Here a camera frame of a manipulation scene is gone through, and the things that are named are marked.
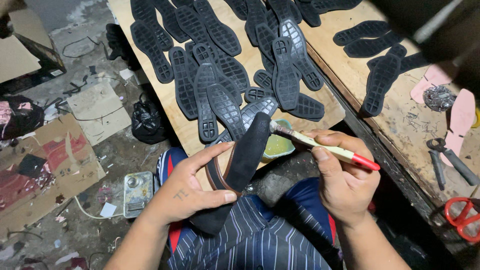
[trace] cardboard box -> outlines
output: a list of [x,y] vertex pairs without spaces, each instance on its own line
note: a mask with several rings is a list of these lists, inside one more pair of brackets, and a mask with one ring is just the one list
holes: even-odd
[[67,72],[31,9],[9,13],[13,34],[0,39],[0,94],[15,94]]
[[0,151],[0,241],[105,176],[72,114]]

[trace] fingernail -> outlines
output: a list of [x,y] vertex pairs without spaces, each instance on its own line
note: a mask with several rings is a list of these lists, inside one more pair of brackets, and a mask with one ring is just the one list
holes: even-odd
[[225,193],[225,202],[234,202],[237,200],[237,195],[233,192]]
[[315,146],[312,149],[312,155],[317,161],[324,161],[329,158],[327,152],[320,146]]

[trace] wooden workbench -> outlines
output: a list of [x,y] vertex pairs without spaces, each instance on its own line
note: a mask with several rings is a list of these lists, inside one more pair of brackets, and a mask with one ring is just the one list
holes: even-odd
[[[134,22],[132,16],[132,10],[130,8],[130,0],[108,0],[112,11],[115,13],[118,22],[122,30],[124,31],[135,55],[138,58],[138,61],[142,65],[148,79],[152,83],[152,86],[162,103],[163,109],[170,120],[170,123],[177,134],[177,137],[180,140],[180,143],[183,146],[183,149],[187,155],[191,156],[192,154],[202,150],[205,145],[200,141],[198,136],[198,125],[197,120],[189,121],[183,113],[180,111],[177,102],[175,100],[175,82],[169,84],[160,83],[153,70],[153,67],[150,63],[148,57],[143,54],[134,44],[132,40],[132,35],[130,32],[130,25]],[[259,69],[264,69],[262,65],[262,60],[260,57],[260,51],[258,48],[253,47],[248,40],[247,34],[244,30],[245,22],[238,19],[233,13],[232,9],[228,4],[223,0],[209,0],[210,5],[212,6],[215,14],[221,22],[228,25],[230,28],[235,31],[237,37],[240,41],[242,47],[242,53],[236,56],[235,58],[245,67],[245,70],[248,73],[250,78],[250,84],[256,86],[253,81],[253,75]],[[160,13],[157,11],[157,18],[160,24],[162,25],[162,19]],[[179,43],[174,40],[175,46],[181,46],[184,48],[184,43]],[[168,59],[168,52],[165,52],[165,56]],[[316,92],[310,91],[305,84],[300,82],[300,91],[314,99],[320,101],[325,106],[325,116],[320,120],[320,122],[312,122],[305,119],[299,119],[288,113],[281,112],[277,110],[273,115],[272,119],[287,119],[292,127],[296,130],[310,130],[315,128],[328,129],[334,124],[338,123],[345,117],[345,111],[342,106],[338,103],[338,100],[333,96],[331,89],[327,85],[324,85],[322,89]],[[219,133],[224,129],[223,126],[219,123]],[[229,153],[224,153],[219,157],[219,163],[221,167],[226,167],[226,162],[228,161]],[[260,163],[259,167],[264,166],[265,163]],[[210,185],[205,179],[205,174],[203,170],[200,170],[197,174],[202,187],[206,190],[211,189]]]
[[[370,72],[366,63],[370,58],[350,58],[332,38],[335,33],[351,28],[367,20],[385,20],[375,7],[363,1],[349,11],[334,11],[320,15],[322,25],[310,28],[305,23],[300,27],[310,44],[309,53],[332,83],[358,111],[366,94],[367,77]],[[411,42],[402,43],[407,55],[418,52]],[[443,164],[446,177],[445,190],[440,191],[426,141],[444,137],[447,131],[446,113],[435,112],[417,104],[410,98],[410,90],[422,78],[428,67],[401,74],[386,94],[384,108],[377,117],[366,122],[377,133],[395,158],[405,167],[435,206],[456,196],[470,196],[474,187],[458,174],[453,167]],[[480,128],[470,129],[460,152],[460,159],[475,173],[480,172]]]

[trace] red scissors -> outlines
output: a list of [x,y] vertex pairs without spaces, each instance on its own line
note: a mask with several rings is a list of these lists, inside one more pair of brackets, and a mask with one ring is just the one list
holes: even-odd
[[[454,217],[453,214],[450,213],[450,208],[452,204],[456,202],[466,202],[467,204],[463,207],[463,210],[460,212],[460,215],[458,215],[457,217]],[[477,211],[477,214],[467,218],[468,212],[472,208]],[[464,238],[469,242],[480,241],[480,231],[477,232],[476,236],[470,236],[463,231],[467,225],[474,223],[477,220],[480,220],[480,199],[467,198],[467,197],[451,198],[450,200],[447,201],[447,203],[445,203],[445,216],[448,222],[450,222],[450,224],[456,227],[458,234],[462,238]]]

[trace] red brush handle tip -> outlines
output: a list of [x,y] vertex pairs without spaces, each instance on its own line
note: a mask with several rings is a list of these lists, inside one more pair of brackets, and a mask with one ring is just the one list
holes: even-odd
[[377,163],[357,154],[353,154],[352,164],[372,171],[378,171],[380,169],[380,165]]

